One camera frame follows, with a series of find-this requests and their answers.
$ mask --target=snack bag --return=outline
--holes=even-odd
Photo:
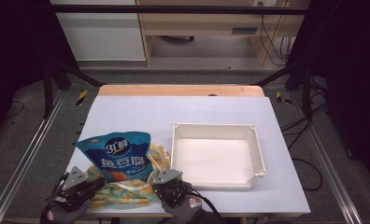
[[[77,142],[77,147],[101,171],[108,182],[147,181],[153,171],[147,157],[150,134],[109,133]]]

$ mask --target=white container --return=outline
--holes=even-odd
[[[197,189],[250,189],[265,176],[253,125],[174,125],[171,168]]]

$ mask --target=white cabinet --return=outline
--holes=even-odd
[[[134,0],[50,0],[53,5],[134,5]],[[77,61],[145,61],[137,14],[57,13]]]

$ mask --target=floor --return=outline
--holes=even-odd
[[[283,63],[275,55],[272,58],[275,63]],[[190,42],[188,38],[163,36],[156,41],[150,67],[142,64],[104,70],[89,67],[84,68],[84,72],[108,83],[250,84],[270,76],[281,67],[282,65],[273,63],[259,66],[246,38],[197,36]],[[58,91],[54,87],[54,96],[62,97],[63,100],[53,123],[46,127],[45,132],[40,131],[41,123],[44,122],[43,83],[36,82],[24,87],[14,96],[13,106],[0,128],[0,200],[11,202],[1,207],[2,223],[38,223],[43,199],[50,195],[58,176],[64,173],[82,130],[82,123],[98,92],[98,88],[83,80],[71,75],[69,77],[73,82],[70,90]],[[301,94],[299,91],[287,92],[283,88],[286,78],[279,78],[263,88],[266,96],[271,99],[280,126],[303,116],[297,104]],[[323,79],[316,77],[316,80],[325,84]],[[83,104],[76,105],[79,94],[84,90],[88,94]],[[278,92],[281,93],[282,100],[278,100]],[[315,91],[313,93],[316,93],[313,108],[318,108],[325,103],[324,98]],[[313,116],[312,126],[291,147],[290,154],[316,167],[322,174],[323,182],[320,188],[310,190],[320,184],[319,173],[307,163],[294,161],[295,169],[306,189],[311,213],[287,220],[292,223],[370,223],[370,175],[361,161],[347,157],[346,145],[334,126],[329,111],[326,107],[321,108]],[[303,130],[304,125],[301,122],[293,129],[283,132],[288,146],[295,140],[297,133]],[[36,146],[31,145],[38,132],[43,133],[40,141]],[[25,174],[12,177],[19,172],[18,164],[24,161],[22,156],[29,152],[27,149],[33,147],[37,150],[31,154],[31,162],[26,167]],[[340,180],[338,183],[331,180],[332,176],[324,168],[327,164],[323,163],[319,155],[321,148],[334,166],[335,177]],[[11,189],[13,186],[8,186],[7,183],[16,183],[17,187]],[[345,193],[338,194],[335,190],[338,186],[343,187]],[[346,211],[353,207],[356,216],[347,215]],[[83,222],[97,223],[98,220],[84,218],[79,223]],[[248,223],[264,222],[262,217],[258,220],[248,219]],[[123,223],[151,222],[150,219],[127,219]]]

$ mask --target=white table surface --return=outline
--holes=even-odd
[[[255,125],[266,176],[251,189],[200,191],[227,217],[298,217],[310,213],[304,191],[267,97],[97,96],[79,140],[140,131],[171,152],[175,123]],[[86,171],[92,162],[76,148],[67,166]],[[203,207],[211,211],[206,203]],[[169,217],[159,203],[89,209],[91,217]]]

